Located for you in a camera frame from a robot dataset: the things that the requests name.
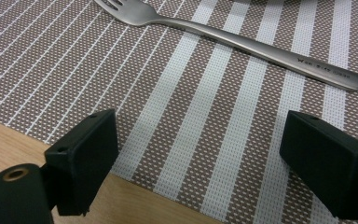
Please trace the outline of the silver metal fork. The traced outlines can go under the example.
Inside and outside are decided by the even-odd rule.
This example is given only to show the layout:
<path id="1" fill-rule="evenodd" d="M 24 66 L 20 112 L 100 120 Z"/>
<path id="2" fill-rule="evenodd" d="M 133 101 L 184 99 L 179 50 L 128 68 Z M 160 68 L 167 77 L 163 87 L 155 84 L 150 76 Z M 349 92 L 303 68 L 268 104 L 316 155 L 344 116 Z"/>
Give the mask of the silver metal fork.
<path id="1" fill-rule="evenodd" d="M 213 40 L 243 50 L 255 57 L 275 63 L 305 77 L 345 91 L 358 91 L 358 74 L 352 71 L 323 63 L 284 49 L 235 35 L 204 24 L 159 15 L 150 5 L 140 0 L 94 0 L 115 19 L 132 26 L 161 24 L 187 30 L 193 34 L 204 35 Z"/>

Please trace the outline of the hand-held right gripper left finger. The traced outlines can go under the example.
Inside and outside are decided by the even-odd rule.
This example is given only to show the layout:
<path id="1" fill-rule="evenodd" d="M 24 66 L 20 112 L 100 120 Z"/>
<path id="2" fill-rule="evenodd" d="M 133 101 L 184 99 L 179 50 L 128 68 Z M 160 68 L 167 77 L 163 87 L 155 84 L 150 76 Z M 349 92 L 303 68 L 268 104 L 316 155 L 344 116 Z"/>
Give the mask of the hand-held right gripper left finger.
<path id="1" fill-rule="evenodd" d="M 86 215 L 117 156 L 115 111 L 84 118 L 45 152 L 48 205 L 61 216 Z"/>

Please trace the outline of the brown white striped woven placemat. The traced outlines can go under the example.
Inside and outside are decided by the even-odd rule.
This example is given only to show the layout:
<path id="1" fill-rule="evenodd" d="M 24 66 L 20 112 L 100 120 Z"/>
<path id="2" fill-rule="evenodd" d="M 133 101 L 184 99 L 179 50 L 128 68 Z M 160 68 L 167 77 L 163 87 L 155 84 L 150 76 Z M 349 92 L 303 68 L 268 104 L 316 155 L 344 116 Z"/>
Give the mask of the brown white striped woven placemat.
<path id="1" fill-rule="evenodd" d="M 145 1 L 358 73 L 358 0 Z M 51 144 L 107 108 L 124 179 L 228 224 L 343 224 L 279 147 L 292 110 L 358 139 L 358 91 L 94 0 L 0 0 L 0 123 Z"/>

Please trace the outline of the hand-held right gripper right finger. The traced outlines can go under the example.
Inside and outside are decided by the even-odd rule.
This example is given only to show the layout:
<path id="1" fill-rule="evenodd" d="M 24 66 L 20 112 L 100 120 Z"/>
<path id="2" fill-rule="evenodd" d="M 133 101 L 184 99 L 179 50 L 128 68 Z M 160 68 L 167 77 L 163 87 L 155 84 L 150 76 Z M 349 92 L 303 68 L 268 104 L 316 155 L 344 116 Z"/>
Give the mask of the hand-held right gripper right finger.
<path id="1" fill-rule="evenodd" d="M 358 139 L 290 111 L 280 155 L 334 217 L 358 220 Z"/>

